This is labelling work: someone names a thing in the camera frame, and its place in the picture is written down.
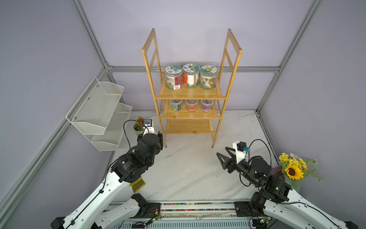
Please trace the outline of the green-lid sunflower seed jar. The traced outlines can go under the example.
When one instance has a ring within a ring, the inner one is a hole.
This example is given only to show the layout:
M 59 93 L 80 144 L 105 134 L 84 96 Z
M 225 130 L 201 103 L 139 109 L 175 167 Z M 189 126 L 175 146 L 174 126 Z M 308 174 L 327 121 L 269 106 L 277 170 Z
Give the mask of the green-lid sunflower seed jar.
M 213 65 L 205 65 L 200 69 L 199 86 L 209 90 L 215 88 L 218 69 Z

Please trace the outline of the seed jar with floral lid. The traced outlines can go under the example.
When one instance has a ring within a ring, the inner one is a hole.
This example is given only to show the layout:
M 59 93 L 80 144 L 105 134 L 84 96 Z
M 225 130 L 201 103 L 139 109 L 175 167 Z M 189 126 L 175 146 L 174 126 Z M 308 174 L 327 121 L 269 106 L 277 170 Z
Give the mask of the seed jar with floral lid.
M 179 90 L 182 87 L 183 70 L 180 66 L 171 65 L 165 68 L 166 86 L 171 90 Z

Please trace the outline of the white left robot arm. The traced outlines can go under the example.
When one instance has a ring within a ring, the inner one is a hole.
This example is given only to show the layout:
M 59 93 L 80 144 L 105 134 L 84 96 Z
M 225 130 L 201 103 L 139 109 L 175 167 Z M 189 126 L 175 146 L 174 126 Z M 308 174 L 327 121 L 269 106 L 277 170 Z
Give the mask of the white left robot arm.
M 146 212 L 148 202 L 141 194 L 132 195 L 126 203 L 113 210 L 105 212 L 105 209 L 124 189 L 141 179 L 163 147 L 161 132 L 139 136 L 137 146 L 130 148 L 111 165 L 98 188 L 72 213 L 54 219 L 51 228 L 109 229 Z

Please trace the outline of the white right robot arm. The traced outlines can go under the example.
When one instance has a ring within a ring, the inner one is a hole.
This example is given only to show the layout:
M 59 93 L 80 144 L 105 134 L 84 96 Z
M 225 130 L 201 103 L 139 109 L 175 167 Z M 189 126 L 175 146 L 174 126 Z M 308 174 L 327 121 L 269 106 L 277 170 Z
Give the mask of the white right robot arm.
M 224 170 L 238 172 L 258 188 L 249 202 L 254 213 L 275 218 L 294 229 L 357 229 L 351 221 L 341 221 L 316 207 L 286 182 L 271 174 L 272 167 L 261 157 L 246 161 L 245 147 L 226 147 L 229 156 L 217 153 Z

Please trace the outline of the small clear seed cup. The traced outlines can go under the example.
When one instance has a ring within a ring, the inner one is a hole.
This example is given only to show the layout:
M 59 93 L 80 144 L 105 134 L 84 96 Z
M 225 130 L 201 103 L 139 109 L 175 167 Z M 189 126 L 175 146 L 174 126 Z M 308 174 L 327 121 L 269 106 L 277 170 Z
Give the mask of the small clear seed cup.
M 185 101 L 188 112 L 194 112 L 198 105 L 198 100 L 196 99 L 188 99 Z
M 173 111 L 180 111 L 181 110 L 181 106 L 182 106 L 182 99 L 171 99 L 170 100 L 170 105 Z
M 202 111 L 206 113 L 210 112 L 213 104 L 214 100 L 201 100 Z

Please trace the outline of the seed jar with red base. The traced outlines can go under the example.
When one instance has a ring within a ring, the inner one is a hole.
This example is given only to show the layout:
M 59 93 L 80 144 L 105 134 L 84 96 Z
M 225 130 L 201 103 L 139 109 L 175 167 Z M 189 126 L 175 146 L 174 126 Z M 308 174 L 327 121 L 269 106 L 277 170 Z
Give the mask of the seed jar with red base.
M 185 64 L 183 67 L 184 85 L 194 88 L 199 85 L 200 66 L 197 64 Z

